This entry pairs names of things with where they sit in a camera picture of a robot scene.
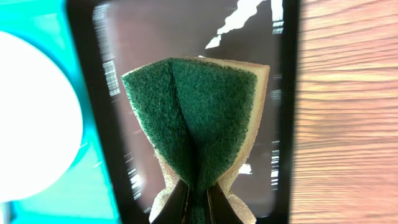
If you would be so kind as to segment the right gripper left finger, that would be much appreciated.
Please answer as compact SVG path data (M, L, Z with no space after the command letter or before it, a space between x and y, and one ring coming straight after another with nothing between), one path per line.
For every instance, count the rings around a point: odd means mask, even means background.
M190 189L179 180L152 224L187 224L190 219Z

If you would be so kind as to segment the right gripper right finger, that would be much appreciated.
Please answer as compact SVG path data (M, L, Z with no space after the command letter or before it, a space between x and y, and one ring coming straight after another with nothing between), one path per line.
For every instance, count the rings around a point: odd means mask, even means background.
M215 184L206 191L206 223L243 224L219 184Z

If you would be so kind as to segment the green and yellow sponge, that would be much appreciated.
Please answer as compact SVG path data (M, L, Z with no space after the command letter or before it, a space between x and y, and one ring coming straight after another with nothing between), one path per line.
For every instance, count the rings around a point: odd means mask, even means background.
M259 131L269 66L215 58L167 58L125 73L121 80L132 110L152 144L165 180L149 221L170 206L179 183L191 204L182 220L206 223L219 187L230 214L222 223L255 223L249 207L231 191Z

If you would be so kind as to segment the light blue plate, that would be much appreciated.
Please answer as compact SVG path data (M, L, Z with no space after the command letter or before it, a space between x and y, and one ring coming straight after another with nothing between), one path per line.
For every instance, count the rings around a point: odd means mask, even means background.
M64 73L28 42L1 33L1 201L55 183L80 149L83 118Z

